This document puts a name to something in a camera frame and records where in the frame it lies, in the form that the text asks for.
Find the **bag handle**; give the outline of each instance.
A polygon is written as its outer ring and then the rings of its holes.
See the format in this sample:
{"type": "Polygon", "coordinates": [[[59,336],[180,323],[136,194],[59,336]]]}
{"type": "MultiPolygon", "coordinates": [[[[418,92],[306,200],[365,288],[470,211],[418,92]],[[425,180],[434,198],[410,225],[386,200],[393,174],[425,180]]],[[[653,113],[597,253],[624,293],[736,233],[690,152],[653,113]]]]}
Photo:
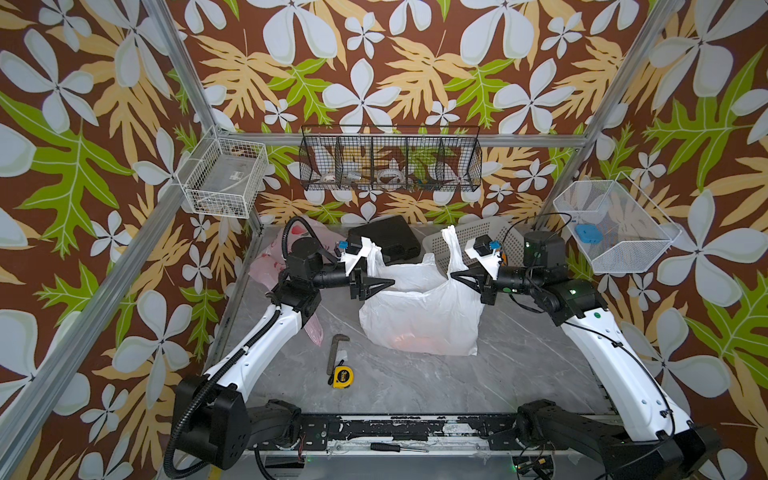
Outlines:
{"type": "Polygon", "coordinates": [[[384,266],[386,265],[384,265],[384,258],[382,257],[382,248],[372,243],[371,253],[368,254],[368,274],[378,276],[384,266]]]}
{"type": "Polygon", "coordinates": [[[451,259],[448,264],[448,276],[450,278],[451,273],[467,270],[467,266],[462,260],[462,247],[458,243],[456,228],[451,225],[448,228],[442,229],[440,233],[442,234],[442,239],[448,244],[449,252],[451,252],[451,259]]]}

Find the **black wire basket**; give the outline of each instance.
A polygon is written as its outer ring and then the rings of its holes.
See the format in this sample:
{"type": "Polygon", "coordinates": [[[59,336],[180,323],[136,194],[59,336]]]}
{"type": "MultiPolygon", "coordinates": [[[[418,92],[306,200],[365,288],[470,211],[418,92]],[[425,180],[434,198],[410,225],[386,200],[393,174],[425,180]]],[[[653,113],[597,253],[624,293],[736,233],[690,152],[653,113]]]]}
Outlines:
{"type": "MultiPolygon", "coordinates": [[[[376,129],[376,125],[359,126],[363,132],[376,129]]],[[[338,126],[304,125],[299,149],[304,190],[474,191],[480,187],[479,127],[451,127],[453,134],[446,127],[380,129],[392,133],[350,134],[338,126]]]]}

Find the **black case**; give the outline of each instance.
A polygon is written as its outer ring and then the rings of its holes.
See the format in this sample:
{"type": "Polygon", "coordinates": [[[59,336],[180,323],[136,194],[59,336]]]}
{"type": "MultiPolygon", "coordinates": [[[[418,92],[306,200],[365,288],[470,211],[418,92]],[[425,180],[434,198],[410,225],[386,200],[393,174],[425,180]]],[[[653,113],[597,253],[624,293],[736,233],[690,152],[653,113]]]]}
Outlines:
{"type": "Polygon", "coordinates": [[[418,257],[422,251],[422,245],[406,223],[406,219],[399,215],[352,228],[349,232],[368,237],[381,247],[384,264],[387,265],[397,260],[418,257]]]}

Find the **screwdriver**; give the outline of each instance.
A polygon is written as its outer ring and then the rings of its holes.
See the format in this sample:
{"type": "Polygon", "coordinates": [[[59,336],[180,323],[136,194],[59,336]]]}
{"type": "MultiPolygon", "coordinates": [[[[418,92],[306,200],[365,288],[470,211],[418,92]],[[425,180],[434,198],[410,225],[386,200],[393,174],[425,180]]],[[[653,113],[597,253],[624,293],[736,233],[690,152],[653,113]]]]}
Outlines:
{"type": "Polygon", "coordinates": [[[377,452],[399,452],[400,450],[406,450],[407,452],[429,453],[429,450],[426,450],[426,449],[411,449],[409,447],[401,447],[400,445],[393,445],[392,443],[378,443],[378,442],[371,444],[371,450],[376,450],[377,452]]]}

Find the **pink plastic bag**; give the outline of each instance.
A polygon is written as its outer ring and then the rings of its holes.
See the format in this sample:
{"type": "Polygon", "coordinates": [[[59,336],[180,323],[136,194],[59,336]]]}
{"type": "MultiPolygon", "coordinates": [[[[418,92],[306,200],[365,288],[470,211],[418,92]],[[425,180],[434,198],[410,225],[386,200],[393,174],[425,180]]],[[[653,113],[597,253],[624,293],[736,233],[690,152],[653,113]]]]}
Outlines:
{"type": "MultiPolygon", "coordinates": [[[[308,221],[315,230],[317,238],[320,243],[328,250],[333,252],[334,246],[344,240],[344,237],[338,233],[334,233],[322,223],[303,216],[304,220],[308,221]]],[[[291,227],[291,231],[288,233],[288,249],[290,250],[293,242],[301,237],[308,237],[310,234],[306,231],[306,228],[301,223],[294,223],[291,227]]],[[[277,235],[277,238],[270,243],[270,245],[264,249],[259,256],[250,264],[250,271],[248,274],[251,278],[261,283],[267,288],[272,288],[277,284],[277,277],[285,270],[286,264],[283,261],[283,230],[277,235]]],[[[312,315],[312,318],[304,326],[304,331],[310,336],[310,339],[315,345],[320,346],[323,343],[323,327],[317,319],[317,315],[312,315]]]]}

